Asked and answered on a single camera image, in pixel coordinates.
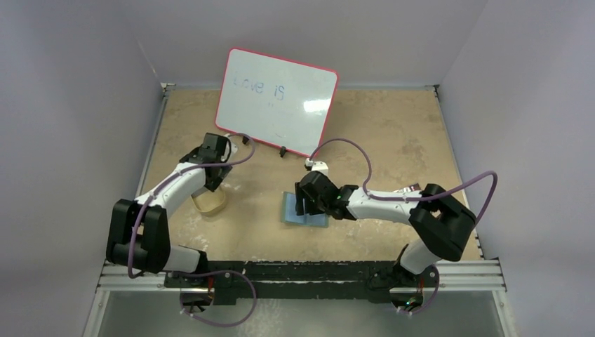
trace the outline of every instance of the whiteboard surface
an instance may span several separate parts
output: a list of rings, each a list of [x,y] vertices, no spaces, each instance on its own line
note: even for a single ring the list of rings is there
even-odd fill
[[[337,80],[332,70],[234,48],[215,124],[310,155],[321,142]]]

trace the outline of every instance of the blue rectangular object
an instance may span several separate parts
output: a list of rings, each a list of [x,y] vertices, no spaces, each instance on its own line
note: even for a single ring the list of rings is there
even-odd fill
[[[283,193],[283,209],[281,214],[281,221],[284,223],[291,223],[294,225],[309,226],[309,227],[328,227],[328,216],[326,214],[316,214],[311,216],[304,214],[299,216],[295,212],[295,194]]]

